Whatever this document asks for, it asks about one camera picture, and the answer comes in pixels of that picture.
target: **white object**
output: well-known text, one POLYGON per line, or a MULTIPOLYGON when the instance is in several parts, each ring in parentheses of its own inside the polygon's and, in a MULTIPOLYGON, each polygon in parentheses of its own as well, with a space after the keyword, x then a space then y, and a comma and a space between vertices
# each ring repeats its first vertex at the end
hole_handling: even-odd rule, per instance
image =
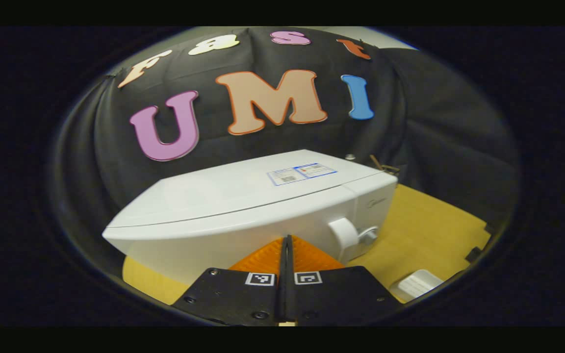
POLYGON ((376 239, 396 183, 343 158, 275 154, 162 179, 121 210, 103 237, 182 283, 288 234, 345 264, 376 239))
POLYGON ((409 302, 428 293, 442 283, 444 283, 444 281, 437 278, 433 273, 427 270, 417 270, 406 277, 406 279, 395 283, 390 288, 390 291, 392 291, 394 295, 409 302))

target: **orange letter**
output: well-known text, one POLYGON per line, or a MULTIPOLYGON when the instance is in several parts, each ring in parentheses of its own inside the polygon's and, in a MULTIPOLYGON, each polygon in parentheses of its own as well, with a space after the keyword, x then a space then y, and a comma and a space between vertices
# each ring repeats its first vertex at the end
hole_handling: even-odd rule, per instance
POLYGON ((289 120, 296 124, 317 123, 326 120, 313 80, 317 75, 307 70, 288 70, 274 89, 254 72, 233 72, 219 76, 215 82, 225 85, 231 97, 234 123, 228 127, 233 135, 249 134, 265 127, 254 115, 253 104, 275 125, 281 125, 289 103, 293 113, 289 120))
POLYGON ((164 51, 156 56, 152 56, 151 58, 149 58, 148 60, 144 60, 143 62, 137 63, 136 65, 134 65, 132 67, 132 71, 130 71, 130 74, 128 74, 128 76, 126 76, 126 79, 123 80, 123 82, 119 83, 119 85, 117 86, 117 88, 121 88, 124 87, 125 85, 127 85, 128 83, 136 80, 137 78, 143 76, 143 69, 149 69, 150 67, 154 66, 162 56, 167 56, 171 54, 171 49, 164 51))
POLYGON ((371 59, 368 54, 365 54, 361 51, 363 47, 356 45, 355 43, 352 43, 352 41, 346 39, 338 39, 337 42, 343 43, 346 46, 346 49, 348 49, 350 53, 358 56, 359 58, 364 58, 367 60, 371 59))

